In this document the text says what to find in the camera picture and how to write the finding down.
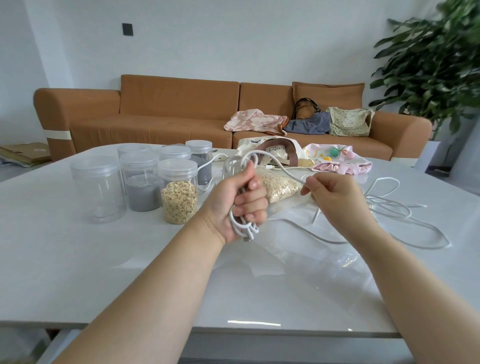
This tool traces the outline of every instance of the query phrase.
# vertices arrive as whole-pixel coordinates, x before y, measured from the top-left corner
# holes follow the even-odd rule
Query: left hand
[[[241,187],[247,186],[245,193],[237,195]],[[265,196],[262,179],[255,174],[253,163],[249,161],[241,173],[221,181],[211,191],[197,215],[220,235],[223,244],[231,243],[238,239],[228,216],[232,205],[235,204],[233,216],[245,216],[248,222],[261,225],[267,219]]]

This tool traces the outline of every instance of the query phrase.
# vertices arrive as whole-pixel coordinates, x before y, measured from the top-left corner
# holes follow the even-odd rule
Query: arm
[[[417,159],[430,138],[432,123],[424,118],[376,111],[370,138],[393,149],[392,158]]]
[[[369,266],[415,361],[477,363],[479,313],[376,223],[353,178],[317,173],[307,178],[302,194],[309,191],[330,223]]]
[[[236,196],[248,184],[250,191]],[[266,219],[266,191],[253,164],[222,181],[158,257],[55,360],[65,363],[170,363],[183,350],[222,247],[234,241],[228,212]]]
[[[42,128],[46,131],[52,159],[57,161],[76,153],[70,136],[70,123],[118,114],[120,92],[39,88],[34,93],[33,104]]]

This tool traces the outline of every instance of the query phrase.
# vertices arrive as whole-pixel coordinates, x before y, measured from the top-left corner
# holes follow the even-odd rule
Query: plastic lid
[[[192,153],[208,153],[212,150],[212,142],[208,140],[189,140],[185,145],[192,150]]]
[[[150,152],[152,150],[151,145],[149,144],[140,144],[140,143],[127,143],[122,144],[117,148],[119,158],[128,152]]]
[[[160,160],[156,152],[128,152],[120,157],[122,167],[133,170],[142,170]]]
[[[164,180],[185,181],[198,174],[198,164],[182,158],[164,159],[158,164],[158,174]]]
[[[190,159],[192,151],[187,146],[163,146],[158,151],[160,160],[171,158]]]
[[[118,160],[110,156],[82,157],[70,164],[75,178],[105,177],[117,172],[119,168]]]

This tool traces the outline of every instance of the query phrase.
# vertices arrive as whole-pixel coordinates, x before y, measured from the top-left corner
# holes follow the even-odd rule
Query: sofa cushion
[[[284,85],[240,84],[239,111],[260,109],[267,115],[292,117],[292,87]]]
[[[239,91],[238,82],[124,74],[120,113],[228,121]]]
[[[308,97],[317,103],[320,109],[324,110],[330,106],[340,109],[361,109],[362,95],[365,84],[357,85],[308,85],[300,82],[293,82],[293,100]],[[297,118],[305,119],[313,115],[314,109],[310,103],[302,102],[297,108]]]
[[[233,148],[237,148],[239,140],[243,138],[256,138],[268,136],[258,132],[233,133]],[[333,135],[305,135],[288,133],[287,138],[295,139],[303,148],[308,144],[342,144],[352,146],[353,151],[362,157],[390,160],[393,150],[386,144],[367,136],[333,136]]]
[[[191,139],[210,140],[215,148],[231,148],[232,133],[222,120],[114,115],[75,121],[70,125],[77,153],[118,143],[185,143]]]

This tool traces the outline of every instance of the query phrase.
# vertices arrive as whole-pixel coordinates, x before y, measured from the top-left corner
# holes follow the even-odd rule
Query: plastic jar
[[[165,159],[158,164],[162,180],[163,219],[184,224],[197,212],[197,164],[188,159]]]
[[[119,154],[119,159],[125,153],[129,152],[151,152],[152,146],[149,144],[140,144],[140,143],[127,143],[122,144],[117,148],[117,153]]]
[[[117,159],[110,156],[78,158],[71,163],[84,217],[92,223],[111,222],[126,211]]]
[[[160,160],[182,158],[190,159],[192,151],[186,146],[163,146],[158,151]]]
[[[189,140],[185,145],[192,151],[190,158],[197,162],[198,167],[212,160],[212,142],[208,140]],[[198,171],[198,184],[207,184],[212,179],[212,164],[203,167]]]
[[[120,158],[130,209],[151,211],[162,206],[157,152],[129,152]]]

